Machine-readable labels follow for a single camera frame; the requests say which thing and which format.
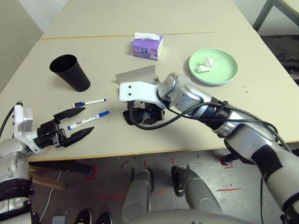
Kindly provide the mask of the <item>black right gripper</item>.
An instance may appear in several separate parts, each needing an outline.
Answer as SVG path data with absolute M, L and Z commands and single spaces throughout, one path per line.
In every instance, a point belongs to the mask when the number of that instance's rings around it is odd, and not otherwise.
M 142 114 L 147 114 L 147 115 L 155 115 L 163 111 L 164 109 L 160 108 L 156 104 L 146 103 L 146 102 L 144 102 L 144 108 L 142 108 Z

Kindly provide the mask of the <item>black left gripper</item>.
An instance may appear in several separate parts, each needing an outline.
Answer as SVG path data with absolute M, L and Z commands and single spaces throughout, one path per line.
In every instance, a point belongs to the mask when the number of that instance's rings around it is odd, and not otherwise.
M 83 110 L 85 110 L 85 107 L 76 107 L 55 114 L 53 120 L 41 124 L 36 130 L 37 137 L 34 138 L 35 144 L 39 148 L 46 148 L 48 146 L 68 147 L 82 140 L 94 129 L 94 127 L 82 129 L 66 138 L 65 131 L 63 128 L 59 127 L 59 124 L 61 120 L 72 118 L 80 114 Z

